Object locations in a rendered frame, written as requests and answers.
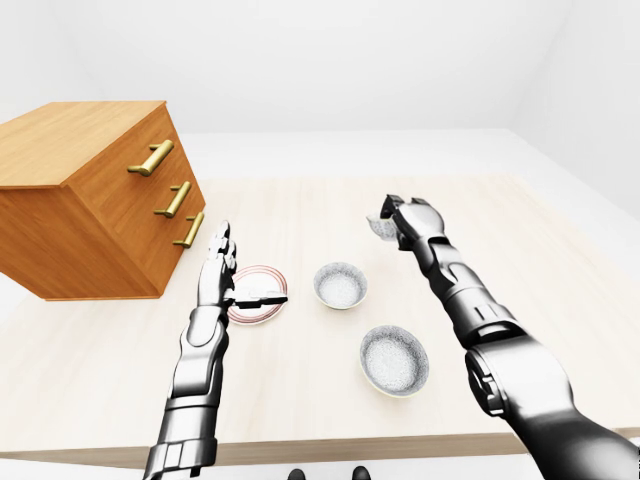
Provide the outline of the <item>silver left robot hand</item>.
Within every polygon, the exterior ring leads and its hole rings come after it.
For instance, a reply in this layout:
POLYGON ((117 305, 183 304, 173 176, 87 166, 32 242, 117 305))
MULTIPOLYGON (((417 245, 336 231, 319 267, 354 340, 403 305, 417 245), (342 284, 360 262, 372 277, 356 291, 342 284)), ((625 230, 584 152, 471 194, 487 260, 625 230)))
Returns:
POLYGON ((256 309, 279 305, 288 300, 285 293, 239 290, 233 280, 237 270, 237 246, 231 239, 231 226, 223 220, 209 243, 208 256, 202 266, 197 293, 197 306, 216 306, 227 310, 256 309))

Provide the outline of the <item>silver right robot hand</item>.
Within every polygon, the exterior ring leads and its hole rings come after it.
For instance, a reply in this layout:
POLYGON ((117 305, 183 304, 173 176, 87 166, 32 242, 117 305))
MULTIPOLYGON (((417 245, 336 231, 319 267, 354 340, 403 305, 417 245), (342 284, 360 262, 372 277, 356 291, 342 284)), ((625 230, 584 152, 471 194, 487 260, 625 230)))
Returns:
POLYGON ((396 241, 403 251, 412 250, 422 240, 446 237, 442 216, 421 198, 405 202, 400 196, 389 194, 383 202, 380 217, 393 219, 398 230, 396 241))

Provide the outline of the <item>speckled patterned bowl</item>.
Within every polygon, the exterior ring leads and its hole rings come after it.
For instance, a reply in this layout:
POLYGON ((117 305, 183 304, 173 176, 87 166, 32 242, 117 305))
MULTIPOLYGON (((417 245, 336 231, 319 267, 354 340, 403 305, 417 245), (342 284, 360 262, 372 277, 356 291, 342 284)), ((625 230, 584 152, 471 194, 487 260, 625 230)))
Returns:
POLYGON ((392 218, 381 218, 379 215, 367 215, 371 230, 384 241, 396 241, 398 230, 392 218))
POLYGON ((331 262, 322 266, 313 278, 314 292, 326 306, 346 310, 360 304, 368 291, 368 280, 356 266, 331 262))
POLYGON ((369 383, 395 398, 418 393, 426 384, 430 362, 420 341, 395 325, 381 325, 363 337, 360 365, 369 383))

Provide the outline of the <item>white plate with red rings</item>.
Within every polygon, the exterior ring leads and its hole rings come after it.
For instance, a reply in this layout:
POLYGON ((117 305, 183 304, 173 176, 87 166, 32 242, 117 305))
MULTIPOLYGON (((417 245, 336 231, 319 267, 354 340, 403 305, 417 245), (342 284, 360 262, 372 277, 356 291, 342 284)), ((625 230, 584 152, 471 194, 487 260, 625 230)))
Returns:
MULTIPOLYGON (((233 279, 236 289, 240 292, 287 294, 287 282, 284 275, 271 266, 247 266, 238 270, 233 279)), ((230 321, 239 325, 255 325, 271 319, 282 307, 283 304, 266 305, 256 309, 242 309, 232 306, 228 310, 228 317, 230 321)))

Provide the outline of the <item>small wooden drawer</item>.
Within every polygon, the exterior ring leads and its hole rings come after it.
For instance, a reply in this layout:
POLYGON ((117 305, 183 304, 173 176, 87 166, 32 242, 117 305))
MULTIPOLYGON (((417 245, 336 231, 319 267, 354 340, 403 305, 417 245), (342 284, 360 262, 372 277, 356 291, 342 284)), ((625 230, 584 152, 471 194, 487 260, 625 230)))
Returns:
POLYGON ((173 240, 183 239, 190 228, 186 216, 204 212, 205 200, 198 182, 192 174, 177 173, 164 179, 148 177, 139 179, 143 196, 137 199, 127 212, 124 237, 128 252, 152 285, 149 297, 161 296, 173 271, 186 248, 173 245, 173 240), (166 208, 175 192, 172 185, 191 182, 191 189, 173 218, 155 215, 155 209, 166 208))

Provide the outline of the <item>medium wooden drawer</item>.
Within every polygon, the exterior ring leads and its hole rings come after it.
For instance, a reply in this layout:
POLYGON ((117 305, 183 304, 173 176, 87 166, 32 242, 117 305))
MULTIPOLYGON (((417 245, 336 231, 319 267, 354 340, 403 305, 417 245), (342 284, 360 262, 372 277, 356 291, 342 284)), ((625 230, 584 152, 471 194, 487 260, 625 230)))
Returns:
POLYGON ((176 139, 136 143, 98 172, 91 188, 101 217, 125 252, 152 277, 173 271, 189 220, 205 201, 176 139))

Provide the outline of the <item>large wooden drawer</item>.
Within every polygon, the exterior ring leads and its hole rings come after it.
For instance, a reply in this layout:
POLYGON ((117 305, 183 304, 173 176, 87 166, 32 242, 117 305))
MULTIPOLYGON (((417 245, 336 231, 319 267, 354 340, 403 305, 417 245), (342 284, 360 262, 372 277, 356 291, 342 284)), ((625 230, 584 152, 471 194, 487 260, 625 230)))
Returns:
POLYGON ((155 108, 69 178, 69 185, 117 232, 134 220, 155 217, 169 202, 170 187, 180 182, 181 147, 165 104, 155 108), (172 150, 149 176, 130 172, 154 154, 153 145, 173 142, 172 150))

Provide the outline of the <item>wooden cabinet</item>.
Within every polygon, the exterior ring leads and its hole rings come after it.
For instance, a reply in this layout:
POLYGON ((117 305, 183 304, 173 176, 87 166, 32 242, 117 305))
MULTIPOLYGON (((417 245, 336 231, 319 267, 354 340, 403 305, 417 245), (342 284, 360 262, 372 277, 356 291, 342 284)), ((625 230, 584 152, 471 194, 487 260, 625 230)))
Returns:
POLYGON ((53 102, 0 125, 0 273, 46 300, 157 298, 69 178, 161 104, 53 102))

